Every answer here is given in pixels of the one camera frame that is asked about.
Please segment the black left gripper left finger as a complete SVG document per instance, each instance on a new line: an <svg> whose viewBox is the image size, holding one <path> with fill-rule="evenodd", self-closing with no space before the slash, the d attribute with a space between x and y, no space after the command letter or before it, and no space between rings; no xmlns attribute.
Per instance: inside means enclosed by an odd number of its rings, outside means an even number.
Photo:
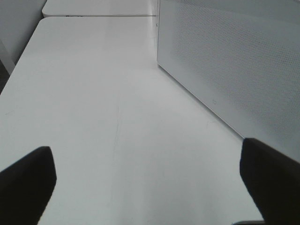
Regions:
<svg viewBox="0 0 300 225"><path fill-rule="evenodd" d="M37 225L57 181L51 148L39 147L0 172L0 223Z"/></svg>

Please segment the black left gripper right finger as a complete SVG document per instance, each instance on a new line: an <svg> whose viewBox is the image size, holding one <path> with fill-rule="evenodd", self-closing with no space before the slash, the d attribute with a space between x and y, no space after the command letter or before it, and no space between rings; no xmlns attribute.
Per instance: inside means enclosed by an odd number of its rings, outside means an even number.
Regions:
<svg viewBox="0 0 300 225"><path fill-rule="evenodd" d="M240 176L267 225L300 223L300 164L255 138L245 138Z"/></svg>

